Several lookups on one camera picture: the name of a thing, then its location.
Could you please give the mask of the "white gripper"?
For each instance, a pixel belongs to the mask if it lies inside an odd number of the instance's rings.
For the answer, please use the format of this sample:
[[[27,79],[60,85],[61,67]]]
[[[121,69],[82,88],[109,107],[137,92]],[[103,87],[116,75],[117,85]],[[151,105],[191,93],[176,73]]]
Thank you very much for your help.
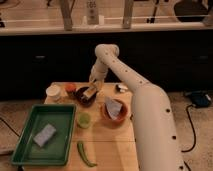
[[[103,87],[103,81],[102,80],[97,80],[93,77],[89,78],[89,83],[91,85],[93,85],[97,91],[91,92],[91,91],[85,91],[84,95],[86,97],[87,100],[91,99],[94,95],[96,95],[98,93],[98,91],[100,91]]]

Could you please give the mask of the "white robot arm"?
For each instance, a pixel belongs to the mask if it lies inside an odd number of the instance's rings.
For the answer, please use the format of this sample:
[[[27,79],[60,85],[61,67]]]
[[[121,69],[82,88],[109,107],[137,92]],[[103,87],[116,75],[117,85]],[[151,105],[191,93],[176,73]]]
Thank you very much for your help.
[[[174,115],[165,91],[118,59],[119,47],[99,44],[89,82],[111,70],[132,92],[131,112],[140,171],[185,171]]]

